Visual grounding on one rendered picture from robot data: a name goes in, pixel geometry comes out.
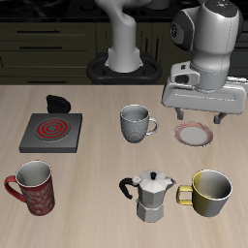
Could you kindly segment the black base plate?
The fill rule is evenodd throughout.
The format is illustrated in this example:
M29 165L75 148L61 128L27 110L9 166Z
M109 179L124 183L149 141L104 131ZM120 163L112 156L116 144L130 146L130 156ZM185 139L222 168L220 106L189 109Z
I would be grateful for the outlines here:
M106 52L100 52L97 57L87 65L87 76L93 84L103 85L142 85L155 84L162 75L161 65L155 61L148 52L142 52L141 67L131 73L118 73L106 66L109 58Z

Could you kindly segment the grey patterned mug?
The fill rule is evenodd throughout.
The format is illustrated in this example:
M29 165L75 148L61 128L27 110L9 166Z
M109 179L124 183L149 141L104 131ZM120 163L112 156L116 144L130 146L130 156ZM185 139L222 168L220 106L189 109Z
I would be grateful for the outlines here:
M147 108L128 105L120 111L120 127L126 141L139 143L157 132L158 121L149 115Z

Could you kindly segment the silver moka pot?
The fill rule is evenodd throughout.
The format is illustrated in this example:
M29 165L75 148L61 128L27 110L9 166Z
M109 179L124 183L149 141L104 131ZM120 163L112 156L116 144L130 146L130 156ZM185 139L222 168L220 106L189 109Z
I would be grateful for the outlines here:
M156 223L164 217L164 197L176 181L159 170L145 170L139 176L124 178L119 188L131 200L127 185L138 188L137 215L145 223Z

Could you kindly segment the red patterned mug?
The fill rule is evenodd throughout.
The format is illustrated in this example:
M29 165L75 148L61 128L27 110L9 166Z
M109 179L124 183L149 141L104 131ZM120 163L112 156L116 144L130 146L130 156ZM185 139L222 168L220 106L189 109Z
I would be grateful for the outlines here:
M4 184L12 196L27 204L33 215L47 215L55 207L51 168L46 162L31 161L22 165Z

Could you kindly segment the round black knob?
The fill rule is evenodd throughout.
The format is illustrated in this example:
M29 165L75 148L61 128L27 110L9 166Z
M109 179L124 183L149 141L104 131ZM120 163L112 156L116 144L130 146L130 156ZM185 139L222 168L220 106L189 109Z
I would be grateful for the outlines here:
M49 113L69 113L71 104L63 97L47 95L47 111Z

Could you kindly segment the dark grey stove plate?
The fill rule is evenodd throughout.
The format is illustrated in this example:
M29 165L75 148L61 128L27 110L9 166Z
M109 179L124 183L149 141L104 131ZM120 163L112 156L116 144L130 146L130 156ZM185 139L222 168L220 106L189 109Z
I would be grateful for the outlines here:
M76 153L81 123L81 113L33 113L19 152Z

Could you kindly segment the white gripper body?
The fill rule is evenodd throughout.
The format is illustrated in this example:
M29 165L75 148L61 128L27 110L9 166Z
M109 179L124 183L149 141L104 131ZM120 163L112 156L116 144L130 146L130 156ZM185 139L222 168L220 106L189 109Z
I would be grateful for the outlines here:
M215 91L199 90L195 85L167 81L162 105L170 108L195 109L241 114L245 109L248 79L227 77L225 85Z

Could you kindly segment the red rimmed white plate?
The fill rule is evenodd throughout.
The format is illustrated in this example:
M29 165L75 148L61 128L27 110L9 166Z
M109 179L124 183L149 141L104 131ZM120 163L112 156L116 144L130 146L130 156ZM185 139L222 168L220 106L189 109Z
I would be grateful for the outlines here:
M177 125L174 136L179 142L193 147L206 146L213 140L213 133L207 126L193 121Z

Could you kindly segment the white and yellow mug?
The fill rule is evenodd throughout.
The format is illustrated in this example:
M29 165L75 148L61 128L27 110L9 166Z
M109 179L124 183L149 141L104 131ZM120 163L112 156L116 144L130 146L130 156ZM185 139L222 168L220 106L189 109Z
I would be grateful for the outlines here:
M177 188L176 202L192 206L203 217L214 217L232 192L232 183L224 174L217 170L200 170L193 175L190 186Z

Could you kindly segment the dark kitchen cupboards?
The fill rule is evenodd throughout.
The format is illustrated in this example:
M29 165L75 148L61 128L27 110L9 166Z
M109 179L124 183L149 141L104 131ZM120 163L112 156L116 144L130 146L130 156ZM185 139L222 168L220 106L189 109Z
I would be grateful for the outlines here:
M165 10L126 8L137 22L137 47L148 52L166 78L175 54L170 41L179 1ZM0 0L0 84L92 84L87 65L112 43L109 16L95 0Z

